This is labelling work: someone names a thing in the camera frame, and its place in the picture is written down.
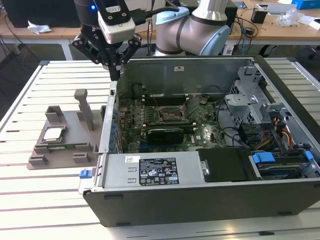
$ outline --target barcode label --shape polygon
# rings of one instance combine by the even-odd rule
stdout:
[[[125,163],[138,163],[140,156],[125,156]]]

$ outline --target gray plastic stand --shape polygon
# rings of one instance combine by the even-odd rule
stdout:
[[[86,89],[77,89],[74,98],[80,111],[62,112],[59,106],[49,106],[47,121],[33,148],[27,168],[56,169],[92,167],[97,164],[104,116],[101,110],[91,111]],[[46,139],[47,130],[57,128],[60,136]]]

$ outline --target yellow wire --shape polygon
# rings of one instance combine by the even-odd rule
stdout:
[[[256,149],[258,150],[258,149],[262,148],[263,146],[267,145],[268,143],[271,142],[272,139],[273,139],[273,138],[269,138],[267,141],[265,141],[263,144],[261,144],[260,146],[258,146]]]
[[[289,144],[289,147],[290,147],[290,138],[289,138],[289,135],[288,135],[286,132],[284,132],[284,131],[282,131],[281,133],[284,134],[284,135],[286,135],[286,137],[287,137],[287,139],[288,139],[288,144]]]

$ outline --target power supply label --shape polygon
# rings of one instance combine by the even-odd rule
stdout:
[[[175,157],[140,159],[139,175],[141,186],[179,184]]]

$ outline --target white plastic bag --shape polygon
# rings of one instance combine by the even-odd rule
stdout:
[[[28,21],[28,23],[29,23],[28,29],[30,30],[30,32],[34,34],[39,35],[41,33],[47,33],[52,31],[48,25],[36,25],[31,23],[30,21]]]
[[[298,20],[303,17],[304,14],[300,13],[296,8],[290,9],[286,14],[281,14],[275,20],[281,27],[289,27],[298,25]]]

